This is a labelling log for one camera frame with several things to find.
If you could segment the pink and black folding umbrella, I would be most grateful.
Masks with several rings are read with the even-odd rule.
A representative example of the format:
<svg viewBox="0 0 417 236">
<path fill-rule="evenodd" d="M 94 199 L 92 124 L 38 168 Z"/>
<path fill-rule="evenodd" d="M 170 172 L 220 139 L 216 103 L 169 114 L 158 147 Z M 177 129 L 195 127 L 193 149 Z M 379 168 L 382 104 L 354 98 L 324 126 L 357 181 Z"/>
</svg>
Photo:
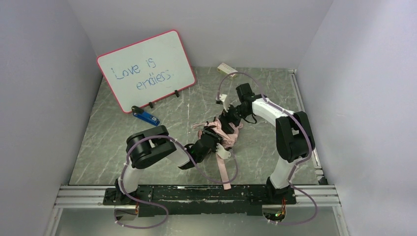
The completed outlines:
<svg viewBox="0 0 417 236">
<path fill-rule="evenodd" d="M 215 150 L 216 161 L 217 161 L 217 165 L 218 165 L 222 182 L 229 181 L 229 177 L 228 177 L 224 160 L 231 157 L 229 150 L 236 143 L 238 139 L 238 135 L 239 135 L 239 130 L 243 128 L 243 123 L 240 122 L 238 126 L 235 126 L 233 123 L 230 123 L 230 126 L 232 127 L 232 134 L 227 134 L 221 129 L 222 125 L 221 125 L 219 118 L 215 118 L 213 122 L 206 121 L 205 123 L 195 124 L 192 126 L 192 128 L 197 129 L 200 126 L 207 126 L 211 128 L 214 134 L 221 137 L 222 141 L 220 142 L 219 145 L 216 145 L 216 148 L 218 148 L 220 145 L 222 146 L 220 148 L 220 152 Z"/>
</svg>

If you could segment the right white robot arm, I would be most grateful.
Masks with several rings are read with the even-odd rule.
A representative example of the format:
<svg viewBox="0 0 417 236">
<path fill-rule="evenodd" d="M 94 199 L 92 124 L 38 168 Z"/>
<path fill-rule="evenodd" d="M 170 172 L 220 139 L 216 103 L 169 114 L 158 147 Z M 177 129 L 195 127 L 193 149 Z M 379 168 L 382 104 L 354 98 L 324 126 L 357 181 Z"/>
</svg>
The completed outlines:
<svg viewBox="0 0 417 236">
<path fill-rule="evenodd" d="M 279 154 L 277 165 L 267 178 L 269 197 L 287 193 L 293 174 L 299 164 L 310 158 L 315 141 L 308 116 L 305 112 L 293 112 L 273 103 L 262 94 L 255 94 L 246 83 L 236 88 L 240 105 L 233 106 L 225 94 L 218 93 L 216 102 L 223 105 L 219 116 L 221 129 L 231 134 L 241 120 L 247 116 L 259 116 L 275 127 L 276 149 Z"/>
</svg>

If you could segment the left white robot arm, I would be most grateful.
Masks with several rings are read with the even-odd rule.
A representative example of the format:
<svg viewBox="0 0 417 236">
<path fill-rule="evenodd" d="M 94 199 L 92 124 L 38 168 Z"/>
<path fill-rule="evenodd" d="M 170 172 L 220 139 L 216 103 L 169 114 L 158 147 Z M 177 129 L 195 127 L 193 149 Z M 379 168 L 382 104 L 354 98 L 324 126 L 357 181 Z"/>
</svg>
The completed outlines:
<svg viewBox="0 0 417 236">
<path fill-rule="evenodd" d="M 130 201 L 122 192 L 120 183 L 123 182 L 127 193 L 134 196 L 143 170 L 164 158 L 171 160 L 182 170 L 193 168 L 195 166 L 193 162 L 201 163 L 211 152 L 216 153 L 220 158 L 229 158 L 231 154 L 222 146 L 223 137 L 216 133 L 214 128 L 213 125 L 205 125 L 198 133 L 199 139 L 193 144 L 185 145 L 184 148 L 169 139 L 159 138 L 169 135 L 164 125 L 129 136 L 126 140 L 129 159 L 124 174 L 115 182 L 115 200 Z M 154 136 L 158 138 L 146 140 L 134 147 L 134 144 L 140 140 Z"/>
</svg>

